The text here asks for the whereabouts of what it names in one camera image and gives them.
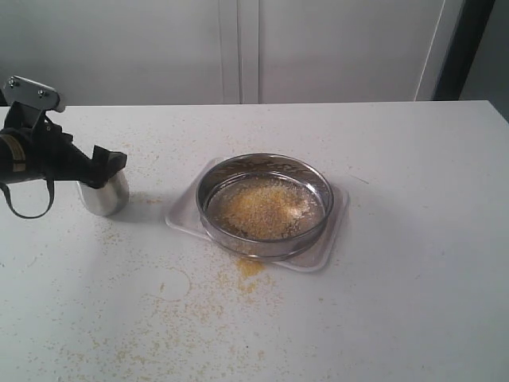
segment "grain pile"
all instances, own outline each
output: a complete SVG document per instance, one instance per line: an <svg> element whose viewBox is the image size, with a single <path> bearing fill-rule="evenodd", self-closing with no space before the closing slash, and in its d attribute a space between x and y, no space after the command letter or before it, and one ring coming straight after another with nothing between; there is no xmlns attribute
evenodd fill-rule
<svg viewBox="0 0 509 382"><path fill-rule="evenodd" d="M302 232L314 197L307 189L280 179L248 179L219 192L215 220L237 236L277 240Z"/></svg>

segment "white tray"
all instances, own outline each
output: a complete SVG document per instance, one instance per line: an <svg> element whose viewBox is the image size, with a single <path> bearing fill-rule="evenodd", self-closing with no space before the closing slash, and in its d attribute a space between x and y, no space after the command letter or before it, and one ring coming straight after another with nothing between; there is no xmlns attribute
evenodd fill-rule
<svg viewBox="0 0 509 382"><path fill-rule="evenodd" d="M224 158L214 158L207 163L191 185L169 207L165 214L168 226L203 240L211 241L201 224L200 213L196 207L196 187L205 173L223 160ZM285 261L274 262L274 264L298 272L318 271L327 264L349 200L348 193L344 189L332 185L332 190L334 192L334 209L328 218L327 226L320 239L300 255Z"/></svg>

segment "white wall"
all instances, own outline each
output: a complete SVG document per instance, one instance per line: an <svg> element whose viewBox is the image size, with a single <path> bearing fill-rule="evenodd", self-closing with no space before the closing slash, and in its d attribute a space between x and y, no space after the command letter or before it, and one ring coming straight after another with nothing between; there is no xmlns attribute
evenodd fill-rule
<svg viewBox="0 0 509 382"><path fill-rule="evenodd" d="M224 101L217 0L4 0L0 49L72 104Z"/></svg>
<svg viewBox="0 0 509 382"><path fill-rule="evenodd" d="M461 99L488 99L509 120L509 2L497 0Z"/></svg>
<svg viewBox="0 0 509 382"><path fill-rule="evenodd" d="M419 98L430 99L461 4L261 0L260 100L413 100L422 76L429 90ZM433 51L435 62L428 62L432 73L426 73L434 37L440 47Z"/></svg>

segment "white table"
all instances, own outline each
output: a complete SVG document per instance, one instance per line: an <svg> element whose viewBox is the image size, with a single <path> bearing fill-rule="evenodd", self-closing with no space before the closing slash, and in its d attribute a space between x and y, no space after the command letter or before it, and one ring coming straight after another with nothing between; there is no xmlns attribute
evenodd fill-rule
<svg viewBox="0 0 509 382"><path fill-rule="evenodd" d="M509 126L489 103L53 118L88 154L128 153L132 201L108 220L60 183L35 221L0 202L2 380L509 380ZM323 271L250 273L163 223L210 158L259 151L300 158L351 194ZM44 208L44 183L13 189L22 212Z"/></svg>

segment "cabinet door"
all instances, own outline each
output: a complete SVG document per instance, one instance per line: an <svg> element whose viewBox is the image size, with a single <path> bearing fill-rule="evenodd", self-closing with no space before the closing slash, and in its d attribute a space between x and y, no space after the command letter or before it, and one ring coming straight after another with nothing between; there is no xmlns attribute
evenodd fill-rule
<svg viewBox="0 0 509 382"><path fill-rule="evenodd" d="M461 3L260 0L259 99L430 99Z"/></svg>
<svg viewBox="0 0 509 382"><path fill-rule="evenodd" d="M236 25L235 0L3 2L0 80L68 104L238 103Z"/></svg>

